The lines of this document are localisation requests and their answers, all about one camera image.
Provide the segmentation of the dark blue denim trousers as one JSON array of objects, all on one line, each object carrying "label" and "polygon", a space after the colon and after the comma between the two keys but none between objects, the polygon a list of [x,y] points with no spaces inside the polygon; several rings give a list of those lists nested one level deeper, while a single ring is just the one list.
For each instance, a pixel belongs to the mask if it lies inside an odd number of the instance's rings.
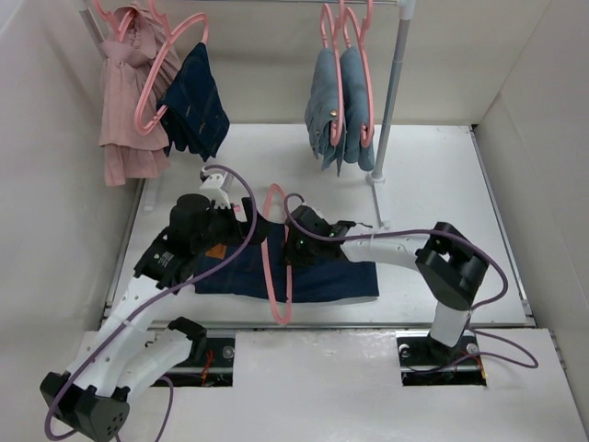
[{"label": "dark blue denim trousers", "polygon": [[[276,300],[286,301],[286,264],[283,259],[284,226],[271,224],[268,236],[271,275]],[[194,284],[200,295],[236,295],[267,299],[261,246],[249,245],[226,267]],[[298,304],[361,302],[378,298],[379,287],[373,262],[317,261],[293,269],[293,301]]]}]

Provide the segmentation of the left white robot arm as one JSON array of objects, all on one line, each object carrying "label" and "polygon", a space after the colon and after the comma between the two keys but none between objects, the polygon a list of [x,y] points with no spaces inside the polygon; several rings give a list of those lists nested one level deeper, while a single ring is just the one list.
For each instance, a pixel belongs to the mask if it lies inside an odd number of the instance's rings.
[{"label": "left white robot arm", "polygon": [[80,434],[113,441],[131,402],[173,366],[193,366],[205,357],[206,329],[179,317],[152,343],[147,330],[185,286],[234,261],[269,230],[253,195],[242,199],[245,220],[219,197],[189,193],[173,206],[167,226],[136,263],[133,278],[94,341],[62,373],[48,373],[40,393],[48,405],[45,436],[63,441]]}]

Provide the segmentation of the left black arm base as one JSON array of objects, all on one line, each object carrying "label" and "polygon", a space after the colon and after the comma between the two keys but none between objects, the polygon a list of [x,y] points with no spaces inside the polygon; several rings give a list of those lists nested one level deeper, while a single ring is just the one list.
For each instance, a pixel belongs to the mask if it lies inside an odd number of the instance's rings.
[{"label": "left black arm base", "polygon": [[236,356],[234,337],[209,337],[206,344],[192,346],[187,359],[165,373],[174,387],[232,387]]}]

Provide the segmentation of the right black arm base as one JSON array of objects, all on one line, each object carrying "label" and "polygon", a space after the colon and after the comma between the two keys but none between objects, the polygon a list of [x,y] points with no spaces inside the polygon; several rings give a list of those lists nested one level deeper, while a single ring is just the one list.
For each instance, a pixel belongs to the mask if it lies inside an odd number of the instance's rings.
[{"label": "right black arm base", "polygon": [[397,345],[404,387],[487,386],[478,341],[470,332],[452,348],[424,334],[400,335]]}]

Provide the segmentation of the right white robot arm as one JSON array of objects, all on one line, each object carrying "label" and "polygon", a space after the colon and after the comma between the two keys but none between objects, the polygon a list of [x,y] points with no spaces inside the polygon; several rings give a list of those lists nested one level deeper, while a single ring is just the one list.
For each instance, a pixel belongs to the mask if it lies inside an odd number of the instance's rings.
[{"label": "right white robot arm", "polygon": [[285,258],[293,266],[372,262],[419,273],[437,301],[425,351],[438,363],[457,354],[489,263],[453,225],[439,222],[432,230],[395,233],[353,221],[331,224],[304,204],[287,215],[286,225],[291,237]]}]

